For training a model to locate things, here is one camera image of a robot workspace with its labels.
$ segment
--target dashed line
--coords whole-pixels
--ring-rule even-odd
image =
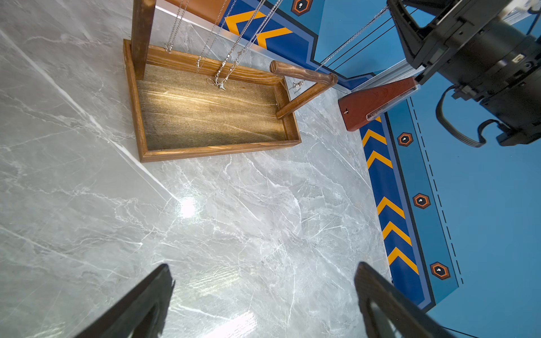
[[[413,105],[413,99],[411,98],[411,96],[410,96],[410,103],[411,103],[411,107],[414,107],[414,105]],[[421,135],[421,126],[420,126],[419,121],[418,121],[418,118],[417,118],[417,112],[416,112],[415,109],[413,109],[413,108],[412,108],[411,110],[413,110],[413,114],[414,114],[414,116],[415,116],[415,121],[416,121],[416,123],[417,123],[417,128],[419,129],[419,136],[420,136],[420,138],[421,138],[421,142],[422,142],[422,144],[423,144],[423,148],[425,149],[426,162],[428,163],[428,162],[430,162],[430,158],[428,157],[428,151],[427,151],[427,149],[426,149],[425,139],[424,139],[423,136]],[[428,164],[428,167],[430,168],[430,175],[432,176],[432,182],[434,183],[434,188],[436,189],[436,192],[437,192],[437,191],[438,191],[438,186],[436,185],[436,179],[434,178],[434,171],[432,170],[432,165],[429,163],[429,164]],[[436,195],[438,196],[438,202],[439,202],[439,205],[440,205],[440,210],[441,210],[441,214],[442,214],[442,216],[443,216],[443,220],[444,220],[444,222],[447,224],[447,218],[445,217],[445,212],[444,212],[444,210],[443,210],[443,205],[442,205],[442,203],[441,203],[441,197],[440,197],[439,194],[436,194]],[[446,226],[446,229],[447,229],[447,234],[448,234],[448,236],[449,236],[449,243],[451,243],[451,248],[453,249],[453,255],[454,255],[455,257],[457,257],[457,253],[456,253],[456,251],[455,251],[455,249],[454,249],[454,244],[451,242],[452,239],[451,239],[451,233],[450,233],[450,231],[449,231],[449,227]],[[456,263],[457,263],[458,273],[459,273],[459,275],[462,275],[462,272],[460,272],[460,266],[458,265],[458,260],[456,260]]]

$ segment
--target wire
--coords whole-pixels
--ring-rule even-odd
[[[443,327],[444,329],[447,329],[447,330],[455,331],[455,332],[457,332],[457,333],[462,333],[463,335],[468,336],[468,337],[479,338],[479,337],[476,337],[476,336],[472,336],[471,334],[467,334],[467,333],[464,333],[464,332],[460,332],[460,331],[456,331],[456,330],[450,329],[450,328],[445,327],[445,326],[442,326],[442,327]]]
[[[482,136],[482,133],[483,133],[483,129],[485,129],[487,125],[491,123],[498,123],[498,127],[500,127],[501,130],[504,130],[506,126],[500,123],[498,120],[486,120],[485,122],[481,123],[479,127],[477,128],[477,136],[479,137],[479,142],[462,134],[460,131],[457,130],[457,128],[453,127],[451,122],[449,122],[445,118],[445,116],[443,116],[443,101],[445,100],[445,94],[447,94],[447,92],[450,91],[451,89],[455,89],[455,88],[457,88],[457,86],[454,84],[450,86],[449,88],[447,88],[441,95],[441,99],[438,102],[438,106],[436,107],[436,118],[438,119],[438,122],[456,139],[466,143],[467,145],[471,147],[480,148],[484,146],[486,143],[486,139]]]
[[[412,11],[410,14],[413,14],[417,11],[417,9],[415,9],[414,11]],[[336,60],[334,60],[332,63],[330,63],[330,65],[328,67],[330,67],[333,63],[335,63],[337,60],[339,60],[342,56],[345,56],[349,51],[351,51],[353,48],[355,48],[359,43],[363,42],[364,39],[368,38],[372,33],[376,32],[380,27],[374,29],[370,34],[368,34],[366,37],[364,37],[361,41],[359,41],[358,43],[355,44],[355,46],[349,48],[346,52],[344,52],[339,58],[337,58]],[[368,46],[370,46],[372,43],[374,43],[377,39],[379,39],[380,37],[382,37],[385,33],[387,33],[388,31],[390,31],[391,29],[393,29],[395,26],[393,25],[391,28],[387,29],[385,32],[383,32],[383,34],[381,34],[380,36],[378,36],[377,38],[375,38],[372,42],[368,43],[366,46],[364,46],[363,48],[361,48],[358,52],[356,52],[355,54],[353,54],[352,56],[350,56],[347,60],[345,60],[344,62],[340,63],[337,67],[334,67],[332,70],[336,71],[340,66],[342,66],[344,63],[348,62],[349,60],[351,60],[351,58],[353,58],[355,55],[357,55],[358,53],[362,52],[365,48],[367,48]]]
[[[536,18],[533,19],[532,25],[530,26],[530,28],[529,28],[529,30],[528,30],[528,33],[526,33],[526,35],[530,35],[530,33],[532,33],[532,30],[533,30],[533,28],[536,26],[536,23],[537,23],[537,21],[539,20],[539,16],[541,15],[541,10],[539,10],[539,11],[532,11],[531,14],[537,14],[537,15],[536,15]]]
[[[379,27],[377,27],[376,29],[374,29],[373,31],[371,31],[367,36],[365,36],[364,38],[361,39],[361,41],[359,41],[358,43],[356,43],[353,47],[349,48],[348,50],[346,50],[342,55],[340,55],[340,57],[334,59],[333,62],[331,62],[327,68],[330,69],[329,67],[333,65],[333,63],[335,63],[336,61],[338,61],[342,56],[346,55],[350,50],[352,50],[353,48],[357,47],[357,45],[361,42],[363,42],[365,39],[367,39],[368,37],[370,37],[370,35],[372,35],[372,33],[376,32],[378,29],[381,28],[381,26],[383,26],[384,24],[386,24],[387,22],[389,22],[392,18],[389,18],[387,19],[387,21],[383,22],[381,25],[379,25]]]

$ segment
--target wooden tray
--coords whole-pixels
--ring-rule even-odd
[[[271,72],[238,66],[226,90],[206,82],[222,62],[149,45],[154,4],[134,1],[132,42],[124,61],[141,162],[244,153],[301,143],[294,110],[338,78],[277,61]],[[224,73],[231,64],[227,63]],[[284,75],[316,81],[290,101]]]

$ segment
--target silver necklace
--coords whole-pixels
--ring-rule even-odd
[[[180,24],[182,23],[182,19],[184,18],[184,14],[186,13],[186,8],[188,8],[189,2],[190,0],[186,0],[186,6],[184,6],[184,10],[182,11],[182,15],[180,17],[179,17],[179,14],[180,14],[180,11],[182,10],[182,4],[184,3],[184,0],[182,0],[181,3],[179,4],[179,10],[176,12],[175,23],[173,24],[173,27],[171,28],[169,41],[165,43],[167,53],[171,53],[171,51],[173,50],[173,43],[175,42],[176,34],[179,32]]]
[[[257,31],[255,31],[254,35],[252,36],[252,38],[250,39],[250,41],[246,44],[246,46],[244,46],[244,48],[239,52],[239,55],[237,56],[236,60],[233,62],[233,64],[231,65],[231,67],[229,68],[229,72],[227,73],[227,76],[226,78],[224,78],[222,80],[221,83],[218,84],[219,88],[220,89],[223,89],[225,90],[225,88],[223,87],[225,85],[225,83],[227,82],[227,80],[229,80],[229,75],[231,75],[231,73],[235,70],[235,68],[239,65],[239,63],[242,61],[242,59],[246,56],[246,51],[254,44],[255,42],[255,39],[257,38],[257,36],[259,35],[259,33],[265,29],[265,27],[267,26],[267,23],[271,20],[271,17],[274,15],[274,13],[276,12],[276,10],[278,9],[278,6],[280,6],[280,4],[282,3],[283,0],[278,0],[276,1],[276,3],[274,4],[274,6],[271,8],[269,14],[267,15],[267,17],[265,18],[265,20],[263,20],[263,22],[259,25]]]
[[[236,48],[237,45],[239,44],[240,39],[242,38],[242,36],[243,36],[244,33],[246,32],[246,30],[248,29],[248,26],[250,26],[250,24],[251,24],[252,21],[254,20],[255,16],[258,14],[259,10],[260,10],[261,7],[263,6],[263,3],[265,3],[265,0],[261,0],[260,3],[258,4],[258,6],[255,8],[254,13],[252,14],[252,17],[250,18],[250,20],[248,20],[248,22],[246,23],[246,26],[244,26],[244,29],[242,29],[242,32],[239,34],[239,38],[237,39],[237,41],[235,41],[235,44],[233,44],[233,47],[231,48],[231,50],[230,50],[229,53],[227,54],[225,60],[223,60],[222,65],[220,66],[220,69],[218,70],[218,72],[217,72],[216,75],[214,76],[214,80],[212,80],[211,78],[209,78],[209,79],[207,79],[207,83],[208,83],[209,80],[210,80],[210,81],[212,82],[213,85],[218,86],[220,89],[225,90],[225,88],[223,87],[223,81],[222,81],[222,82],[218,82],[218,77],[220,76],[220,73],[222,72],[223,67],[225,67],[225,65],[226,65],[226,63],[227,63],[227,60],[229,60],[229,58],[231,57],[231,54],[233,53],[233,51],[235,50],[235,48]]]
[[[196,62],[196,65],[197,65],[197,72],[199,72],[201,70],[201,67],[203,67],[203,64],[205,62],[205,60],[207,59],[207,56],[208,54],[210,53],[211,49],[212,49],[212,46],[214,46],[214,43],[216,42],[216,39],[218,38],[218,34],[220,33],[220,31],[222,30],[223,28],[223,25],[226,23],[225,21],[225,18],[227,18],[229,16],[229,14],[231,14],[231,10],[233,9],[233,7],[235,6],[235,3],[236,3],[236,0],[233,0],[232,4],[231,4],[231,7],[229,7],[229,11],[227,11],[227,14],[223,17],[224,20],[222,22],[222,24],[220,25],[220,29],[218,30],[218,32],[216,34],[214,34],[214,28],[216,28],[216,26],[218,25],[218,20],[220,20],[220,17],[221,17],[221,14],[222,14],[222,11],[223,11],[223,8],[225,7],[227,3],[227,0],[225,0],[223,2],[223,5],[222,5],[222,9],[220,9],[220,13],[218,14],[218,17],[216,18],[216,21],[214,22],[214,25],[212,26],[212,29],[210,30],[210,34],[207,38],[207,41],[205,41],[204,43],[204,46],[203,46],[203,50],[201,50],[201,55],[199,56],[199,58],[197,59],[197,62]],[[207,52],[205,53],[205,55],[203,56],[203,53],[205,51],[205,48],[208,46],[208,42],[210,40],[210,37],[214,34],[214,39],[212,40],[211,44],[210,44],[210,47],[208,48]]]

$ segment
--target chain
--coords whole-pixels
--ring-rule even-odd
[[[210,53],[210,50],[212,49],[212,46],[214,46],[214,43],[216,42],[216,39],[218,38],[218,33],[223,29],[223,25],[226,23],[225,18],[227,18],[229,16],[229,14],[231,14],[231,11],[232,11],[233,7],[235,6],[236,0],[233,0],[233,3],[231,4],[231,7],[229,7],[229,11],[227,11],[227,14],[224,16],[224,20],[223,20],[222,24],[220,25],[220,29],[214,35],[214,39],[212,40],[212,42],[210,44],[210,47],[207,50],[207,53],[203,56],[204,50],[208,46],[208,42],[210,40],[210,37],[214,33],[214,28],[218,25],[218,20],[221,17],[220,15],[222,14],[223,8],[225,7],[226,3],[227,3],[227,0],[225,0],[223,2],[222,9],[220,9],[220,13],[218,14],[218,17],[216,18],[216,21],[214,22],[214,26],[212,26],[212,29],[210,30],[210,34],[209,34],[209,36],[207,38],[207,41],[204,43],[203,50],[201,50],[201,55],[197,59],[197,62],[196,62],[196,64],[197,64],[197,72],[199,72],[201,70],[201,67],[203,67],[203,64],[204,64],[205,60],[207,59],[207,56]]]
[[[184,18],[184,14],[186,13],[186,8],[188,8],[188,3],[189,2],[190,2],[190,0],[186,0],[186,6],[184,7],[184,10],[182,11],[182,15],[180,16],[180,20],[179,20],[179,14],[180,14],[180,11],[182,10],[182,4],[184,3],[184,0],[182,0],[182,2],[179,4],[179,10],[176,12],[175,23],[173,24],[173,27],[171,28],[171,34],[169,35],[169,41],[165,43],[166,52],[168,52],[168,53],[171,53],[171,51],[173,50],[173,43],[175,42],[176,34],[179,32],[180,24],[182,23],[182,18]]]
[[[338,54],[342,49],[344,49],[347,45],[350,44],[351,41],[355,40],[359,35],[361,35],[368,27],[370,27],[374,22],[376,22],[377,19],[379,19],[383,14],[385,14],[385,12],[389,10],[389,6],[386,5],[385,7],[383,7],[382,10],[379,11],[379,13],[376,14],[376,16],[374,16],[374,18],[372,20],[370,20],[370,22],[368,22],[363,28],[361,28],[357,33],[355,33],[352,37],[350,37],[348,39],[348,41],[346,41],[342,46],[340,46],[338,49],[336,49],[336,51],[334,51],[334,53],[332,53],[331,55],[329,55],[325,60],[323,60],[323,62],[319,65],[319,67],[317,67],[315,69],[315,71],[318,71],[321,69],[321,67],[323,67],[327,62],[329,62],[333,57],[336,56],[336,54]],[[304,84],[304,80],[301,80],[297,83],[294,83],[293,84],[293,88],[296,89],[296,91],[300,90],[302,85]]]
[[[274,4],[274,6],[271,8],[269,14],[267,15],[267,17],[265,18],[265,20],[263,20],[263,22],[259,25],[257,31],[255,31],[254,35],[252,36],[252,38],[250,39],[250,41],[246,44],[246,46],[244,46],[244,48],[239,52],[239,55],[237,56],[235,62],[233,62],[233,64],[231,65],[231,67],[229,68],[229,72],[227,73],[227,76],[226,78],[223,79],[223,81],[219,84],[220,85],[220,88],[221,89],[224,89],[225,88],[223,87],[227,80],[229,80],[229,75],[231,75],[231,73],[235,70],[235,68],[239,65],[239,63],[242,61],[242,59],[245,57],[246,55],[246,51],[254,44],[255,42],[255,39],[257,38],[257,36],[259,35],[259,33],[265,29],[265,26],[267,25],[267,23],[271,20],[271,17],[272,15],[276,12],[276,10],[278,9],[278,6],[280,6],[280,4],[282,3],[283,0],[278,0],[276,1],[276,3]]]
[[[261,0],[260,3],[258,4],[258,6],[255,8],[254,13],[252,14],[252,17],[250,18],[250,20],[248,20],[248,22],[246,23],[246,26],[244,26],[244,29],[242,29],[242,32],[240,33],[239,38],[237,39],[237,41],[235,42],[235,44],[233,45],[233,47],[231,48],[231,50],[227,54],[226,59],[223,60],[222,65],[220,66],[220,69],[218,70],[218,72],[216,73],[216,76],[214,77],[214,80],[207,79],[207,82],[208,82],[208,80],[211,80],[215,86],[218,86],[218,87],[220,87],[220,89],[225,90],[225,88],[223,87],[223,82],[222,83],[218,82],[218,77],[220,76],[220,73],[222,72],[223,67],[225,67],[225,65],[227,63],[227,60],[229,60],[229,58],[231,57],[231,54],[233,53],[233,51],[235,50],[235,48],[239,44],[240,39],[242,39],[242,36],[246,32],[246,29],[248,29],[248,26],[250,26],[250,24],[252,23],[252,21],[254,20],[255,16],[258,14],[259,10],[261,9],[261,7],[263,6],[264,3],[265,3],[265,0]]]

